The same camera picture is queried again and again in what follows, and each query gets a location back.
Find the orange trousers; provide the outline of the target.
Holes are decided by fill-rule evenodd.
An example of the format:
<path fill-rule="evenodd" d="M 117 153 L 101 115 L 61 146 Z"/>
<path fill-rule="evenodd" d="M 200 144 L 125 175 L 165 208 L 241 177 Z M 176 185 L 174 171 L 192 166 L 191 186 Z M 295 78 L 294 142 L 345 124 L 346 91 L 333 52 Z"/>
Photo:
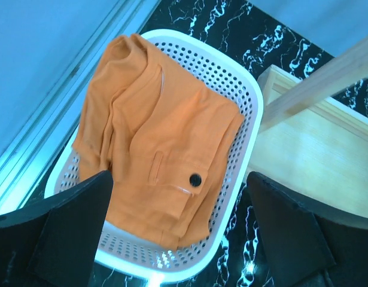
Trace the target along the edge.
<path fill-rule="evenodd" d="M 238 106 L 210 90 L 140 35 L 105 50 L 89 84 L 73 143 L 79 179 L 107 170 L 106 219 L 176 250 L 209 235 Z"/>

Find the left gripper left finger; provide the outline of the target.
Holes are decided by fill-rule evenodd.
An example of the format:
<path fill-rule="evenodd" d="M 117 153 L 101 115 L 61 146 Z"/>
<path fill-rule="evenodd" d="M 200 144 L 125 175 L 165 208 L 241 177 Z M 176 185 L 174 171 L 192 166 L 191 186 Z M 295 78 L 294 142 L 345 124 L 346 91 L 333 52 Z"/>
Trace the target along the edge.
<path fill-rule="evenodd" d="M 0 286 L 87 286 L 112 186 L 103 171 L 0 215 Z"/>

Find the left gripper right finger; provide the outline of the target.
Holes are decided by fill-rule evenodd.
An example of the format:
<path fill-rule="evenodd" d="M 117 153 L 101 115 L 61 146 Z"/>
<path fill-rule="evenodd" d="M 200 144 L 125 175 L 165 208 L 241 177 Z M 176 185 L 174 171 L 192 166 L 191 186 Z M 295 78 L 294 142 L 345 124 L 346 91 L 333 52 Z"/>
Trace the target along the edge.
<path fill-rule="evenodd" d="M 368 218 L 247 177 L 275 286 L 368 286 Z"/>

